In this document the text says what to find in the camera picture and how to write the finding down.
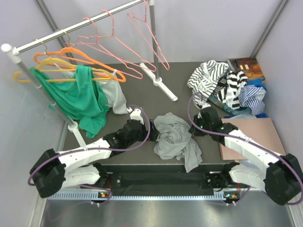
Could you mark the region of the grey tank top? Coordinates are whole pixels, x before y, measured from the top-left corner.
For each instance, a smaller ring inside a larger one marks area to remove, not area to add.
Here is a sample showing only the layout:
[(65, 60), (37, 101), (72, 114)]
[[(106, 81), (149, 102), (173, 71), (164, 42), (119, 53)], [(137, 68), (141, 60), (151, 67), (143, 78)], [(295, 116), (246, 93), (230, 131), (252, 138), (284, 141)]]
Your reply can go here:
[(189, 173), (203, 161), (202, 151), (189, 133), (190, 126), (173, 113), (157, 116), (153, 121), (159, 134), (154, 153), (162, 160), (184, 159), (185, 171)]

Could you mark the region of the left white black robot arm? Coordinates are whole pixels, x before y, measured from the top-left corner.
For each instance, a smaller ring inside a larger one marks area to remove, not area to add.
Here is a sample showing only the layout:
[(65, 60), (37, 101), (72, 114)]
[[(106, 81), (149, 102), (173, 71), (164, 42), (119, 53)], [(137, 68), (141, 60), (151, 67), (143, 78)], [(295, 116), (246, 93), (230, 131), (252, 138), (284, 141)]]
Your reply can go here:
[(128, 120), (123, 128), (97, 141), (67, 151), (45, 151), (30, 170), (30, 182), (41, 198), (48, 198), (59, 190), (91, 184), (103, 187), (107, 183), (107, 172), (98, 163), (122, 152), (131, 150), (136, 142), (156, 141), (159, 131), (153, 121), (149, 128), (139, 120)]

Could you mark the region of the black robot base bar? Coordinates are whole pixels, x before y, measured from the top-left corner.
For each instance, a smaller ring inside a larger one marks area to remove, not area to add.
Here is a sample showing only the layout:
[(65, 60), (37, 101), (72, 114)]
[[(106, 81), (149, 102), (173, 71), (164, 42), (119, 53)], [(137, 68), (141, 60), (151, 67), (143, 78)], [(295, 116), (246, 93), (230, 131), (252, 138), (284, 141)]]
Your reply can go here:
[(213, 195), (206, 174), (220, 172), (223, 164), (201, 164), (187, 173), (184, 165), (103, 164), (115, 196)]

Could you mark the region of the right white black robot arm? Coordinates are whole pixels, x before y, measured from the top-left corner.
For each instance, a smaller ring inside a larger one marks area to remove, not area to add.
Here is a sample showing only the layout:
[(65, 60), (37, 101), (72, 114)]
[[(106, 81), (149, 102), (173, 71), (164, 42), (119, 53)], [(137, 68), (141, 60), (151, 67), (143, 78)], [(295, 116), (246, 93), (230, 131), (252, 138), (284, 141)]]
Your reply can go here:
[(303, 194), (303, 171), (293, 154), (282, 155), (258, 144), (246, 136), (237, 126), (223, 123), (212, 107), (200, 110), (189, 117), (192, 126), (189, 130), (194, 136), (210, 136), (226, 148), (241, 154), (254, 167), (232, 162), (221, 170), (221, 182), (226, 187), (236, 183), (256, 188), (278, 205), (298, 205), (291, 200)]

